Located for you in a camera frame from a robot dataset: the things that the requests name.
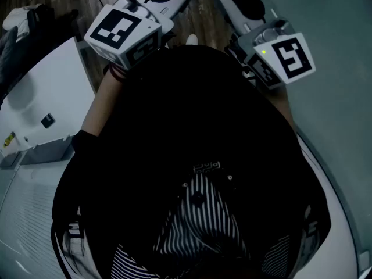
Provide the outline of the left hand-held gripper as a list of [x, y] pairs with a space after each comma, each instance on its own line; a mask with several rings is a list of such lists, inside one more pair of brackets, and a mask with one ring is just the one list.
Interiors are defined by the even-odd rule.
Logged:
[[[145, 4], [151, 2], [151, 10]], [[84, 40], [101, 57], [130, 70], [162, 46], [171, 20], [189, 0], [117, 0], [99, 12]]]

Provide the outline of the black white striped shirt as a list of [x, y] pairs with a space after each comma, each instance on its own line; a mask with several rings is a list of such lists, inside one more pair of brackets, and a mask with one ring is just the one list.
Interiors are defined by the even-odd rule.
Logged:
[[272, 178], [223, 171], [132, 176], [113, 197], [119, 218], [110, 279], [196, 279], [227, 270], [290, 279], [291, 207]]

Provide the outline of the person's right forearm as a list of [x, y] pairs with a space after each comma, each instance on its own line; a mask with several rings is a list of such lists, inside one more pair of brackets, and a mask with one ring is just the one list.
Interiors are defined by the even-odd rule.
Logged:
[[288, 93], [285, 86], [275, 88], [270, 91], [270, 102], [285, 117], [293, 131], [296, 133], [296, 125], [293, 120], [289, 105]]

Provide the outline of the person's left forearm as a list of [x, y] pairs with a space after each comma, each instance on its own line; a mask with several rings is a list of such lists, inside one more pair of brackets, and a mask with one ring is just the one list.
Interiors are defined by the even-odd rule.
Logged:
[[83, 121], [83, 131], [94, 136], [101, 133], [123, 89], [123, 83], [113, 78], [110, 72], [105, 74]]

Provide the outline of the green-tinted glass panel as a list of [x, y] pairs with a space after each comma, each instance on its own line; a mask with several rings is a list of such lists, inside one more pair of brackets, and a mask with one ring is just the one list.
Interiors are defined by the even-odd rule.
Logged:
[[372, 262], [372, 0], [272, 0], [305, 36], [316, 72], [288, 86], [294, 120]]

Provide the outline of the dark red wrist bands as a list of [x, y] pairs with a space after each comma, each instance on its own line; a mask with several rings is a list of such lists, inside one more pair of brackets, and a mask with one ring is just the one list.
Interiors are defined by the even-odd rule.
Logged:
[[119, 82], [123, 82], [126, 79], [127, 73], [126, 71], [118, 66], [117, 64], [110, 62], [108, 65], [106, 65], [103, 69], [103, 74], [105, 75], [107, 72], [110, 72], [110, 74]]

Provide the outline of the small black screen device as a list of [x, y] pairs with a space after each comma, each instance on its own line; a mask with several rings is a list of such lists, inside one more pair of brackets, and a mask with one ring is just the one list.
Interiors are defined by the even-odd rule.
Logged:
[[239, 63], [242, 74], [247, 77], [251, 70], [244, 62], [246, 53], [238, 45], [238, 37], [235, 33], [231, 36], [228, 45], [224, 47], [224, 51], [227, 55], [234, 58]]

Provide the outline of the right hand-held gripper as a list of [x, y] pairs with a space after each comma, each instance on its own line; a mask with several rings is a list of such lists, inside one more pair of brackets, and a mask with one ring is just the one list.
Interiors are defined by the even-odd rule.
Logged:
[[[273, 90], [304, 78], [316, 71], [314, 60], [302, 33], [296, 33], [284, 18], [276, 18], [271, 0], [219, 0], [239, 37], [237, 45], [244, 53], [241, 63]], [[266, 22], [254, 30], [248, 19]]]

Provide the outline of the person's black garment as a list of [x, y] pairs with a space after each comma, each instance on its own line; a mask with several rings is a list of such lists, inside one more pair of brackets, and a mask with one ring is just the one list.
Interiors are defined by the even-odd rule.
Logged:
[[[113, 197], [132, 176], [201, 172], [272, 178], [290, 200], [294, 279], [331, 228], [325, 193], [297, 134], [238, 63], [203, 45], [163, 48], [126, 72], [98, 136], [82, 129], [55, 192], [51, 239], [66, 276], [110, 279], [119, 218]], [[196, 279], [259, 279], [222, 272]]]

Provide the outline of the small black square object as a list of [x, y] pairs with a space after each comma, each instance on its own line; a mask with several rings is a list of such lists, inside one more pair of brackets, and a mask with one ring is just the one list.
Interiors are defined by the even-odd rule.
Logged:
[[51, 125], [55, 123], [55, 119], [51, 113], [48, 113], [42, 120], [41, 124], [44, 126], [45, 129], [50, 128]]

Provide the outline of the white cabinet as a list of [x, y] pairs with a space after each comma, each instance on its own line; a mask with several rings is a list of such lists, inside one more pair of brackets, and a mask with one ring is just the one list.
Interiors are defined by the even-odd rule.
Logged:
[[[0, 109], [0, 159], [74, 136], [95, 97], [79, 43], [72, 37], [40, 60], [8, 93]], [[55, 123], [41, 120], [51, 113]]]

